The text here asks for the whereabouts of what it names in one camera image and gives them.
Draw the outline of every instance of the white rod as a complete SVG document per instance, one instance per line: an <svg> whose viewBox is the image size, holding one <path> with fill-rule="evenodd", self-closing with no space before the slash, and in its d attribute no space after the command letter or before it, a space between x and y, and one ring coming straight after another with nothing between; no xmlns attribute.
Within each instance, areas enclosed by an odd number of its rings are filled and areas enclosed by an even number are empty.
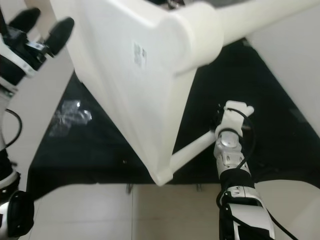
<svg viewBox="0 0 320 240"><path fill-rule="evenodd" d="M171 157L171 169L173 172L180 169L191 159L209 147L216 141L216 136L213 131L209 131L206 134L199 137L197 140L193 141L189 145L185 146L181 150L177 151Z"/></svg>
<svg viewBox="0 0 320 240"><path fill-rule="evenodd" d="M318 4L320 0L250 0L218 8L224 31L223 45Z"/></svg>

